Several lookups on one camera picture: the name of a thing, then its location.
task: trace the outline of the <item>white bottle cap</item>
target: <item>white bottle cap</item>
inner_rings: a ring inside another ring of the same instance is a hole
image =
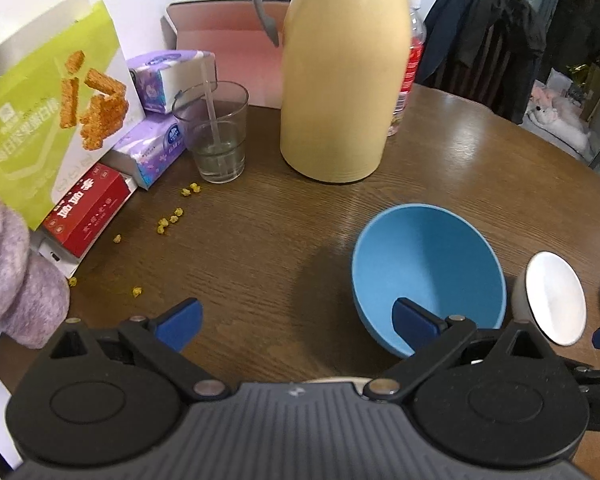
[[[418,10],[422,4],[422,0],[409,0],[409,3],[411,5],[411,9]]]

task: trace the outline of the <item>bowl rim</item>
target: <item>bowl rim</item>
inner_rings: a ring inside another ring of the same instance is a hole
[[[553,332],[552,334],[549,334],[546,332],[545,327],[542,327],[540,325],[540,323],[538,323],[538,319],[536,318],[536,313],[534,312],[534,308],[533,305],[531,305],[531,300],[529,299],[529,288],[528,288],[528,279],[529,279],[529,268],[531,267],[532,263],[538,259],[539,257],[544,257],[546,254],[550,254],[551,256],[555,256],[556,258],[558,258],[565,266],[567,269],[569,269],[571,272],[571,274],[573,276],[575,276],[576,281],[579,285],[579,298],[582,300],[582,305],[584,306],[584,320],[582,321],[582,329],[580,330],[580,333],[575,337],[575,338],[571,338],[571,339],[564,339],[563,341],[567,341],[567,342],[562,342],[562,341],[557,341],[555,336],[557,335],[555,332]],[[551,342],[560,345],[560,346],[571,346],[576,344],[580,338],[582,337],[582,335],[584,334],[584,331],[587,329],[587,299],[585,298],[584,295],[584,289],[582,288],[582,282],[580,281],[578,274],[576,273],[575,269],[573,269],[573,267],[571,267],[571,265],[568,263],[567,260],[565,260],[563,257],[560,256],[560,254],[556,254],[556,253],[552,253],[551,251],[540,251],[539,253],[534,254],[531,259],[528,261],[528,263],[526,264],[525,267],[525,299],[526,299],[526,304],[529,307],[529,314],[531,314],[531,317],[534,320],[534,324],[535,326],[538,327],[538,330],[540,332],[542,332],[542,334]]]
[[[365,325],[367,331],[373,336],[373,338],[376,340],[376,342],[378,342],[380,344],[380,346],[384,347],[386,350],[393,353],[394,355],[397,355],[398,357],[410,357],[414,353],[413,349],[411,349],[411,346],[407,345],[409,350],[411,350],[411,353],[406,354],[401,349],[398,349],[393,344],[389,343],[387,340],[385,340],[380,335],[380,333],[378,332],[378,329],[373,325],[371,320],[368,318],[364,308],[362,307],[362,305],[360,304],[360,301],[358,300],[358,292],[356,290],[356,280],[354,277],[356,274],[356,268],[358,266],[358,251],[360,250],[360,243],[362,242],[363,238],[365,238],[369,229],[371,229],[373,227],[373,225],[376,222],[378,222],[383,216],[391,214],[393,211],[396,211],[398,209],[407,209],[407,208],[434,209],[434,210],[446,213],[446,214],[452,216],[453,218],[456,218],[457,220],[461,221],[465,225],[469,226],[474,231],[474,233],[478,235],[480,240],[482,240],[484,245],[488,248],[489,252],[491,253],[491,256],[493,257],[493,260],[496,263],[496,267],[497,267],[498,273],[500,275],[500,288],[502,290],[502,294],[501,294],[501,298],[500,298],[500,312],[498,313],[498,319],[496,320],[496,326],[493,327],[493,328],[500,328],[502,326],[502,321],[504,320],[504,316],[507,311],[507,284],[504,279],[504,272],[502,271],[502,266],[500,265],[500,261],[499,261],[498,257],[496,256],[496,253],[493,250],[493,248],[491,247],[490,243],[482,235],[482,233],[480,231],[478,231],[477,228],[474,227],[474,225],[472,225],[470,222],[468,222],[467,220],[462,218],[460,215],[454,213],[453,211],[449,211],[449,209],[445,209],[443,207],[433,205],[433,204],[415,203],[414,202],[414,203],[408,203],[408,204],[394,205],[392,207],[389,207],[389,208],[384,209],[383,211],[379,212],[371,220],[369,220],[369,222],[367,222],[367,224],[362,229],[362,231],[360,231],[360,234],[358,235],[358,239],[356,240],[356,245],[353,249],[353,256],[351,259],[351,283],[352,283],[352,289],[353,289],[354,304],[356,305],[356,310],[358,311],[358,316],[360,316],[360,319],[361,319],[362,323]]]

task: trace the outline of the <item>straw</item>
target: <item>straw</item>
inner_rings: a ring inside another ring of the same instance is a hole
[[[209,114],[209,121],[211,121],[211,135],[214,139],[214,144],[218,153],[221,151],[221,143],[220,143],[220,131],[218,130],[218,118],[216,117],[216,108],[214,107],[214,99],[211,95],[211,85],[209,84],[209,78],[206,73],[206,64],[203,60],[200,63],[200,72],[202,72],[202,81],[205,87],[205,100],[206,100],[206,111]],[[226,165],[224,163],[224,158],[221,156],[218,157],[218,165],[221,174],[227,174]]]

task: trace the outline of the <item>gray ribbed panel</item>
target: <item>gray ribbed panel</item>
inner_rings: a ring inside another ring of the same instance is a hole
[[[293,396],[302,388],[304,394]],[[400,407],[364,400],[351,384],[247,383],[192,407],[171,438],[131,462],[55,470],[28,462],[10,480],[586,480],[561,462],[489,471],[445,456]]]

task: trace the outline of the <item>table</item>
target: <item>table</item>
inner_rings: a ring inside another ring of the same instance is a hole
[[[72,316],[91,327],[155,316],[187,296],[205,308],[184,355],[213,375],[301,381],[372,376],[396,362],[365,331],[352,303],[350,259],[364,225],[399,203],[427,202],[482,232],[514,277],[538,251],[561,254],[582,280],[587,329],[558,352],[600,367],[590,343],[600,326],[600,176],[492,114],[415,88],[402,130],[379,169],[346,186],[295,173],[278,151],[280,113],[250,108],[247,167],[230,184],[181,187],[200,178],[182,156],[149,192],[137,192],[78,270]],[[159,218],[185,211],[166,236]],[[112,238],[122,234],[122,243]],[[144,292],[131,295],[135,286]],[[0,377],[12,388],[34,352],[3,337]],[[576,463],[600,480],[600,434],[587,433]]]

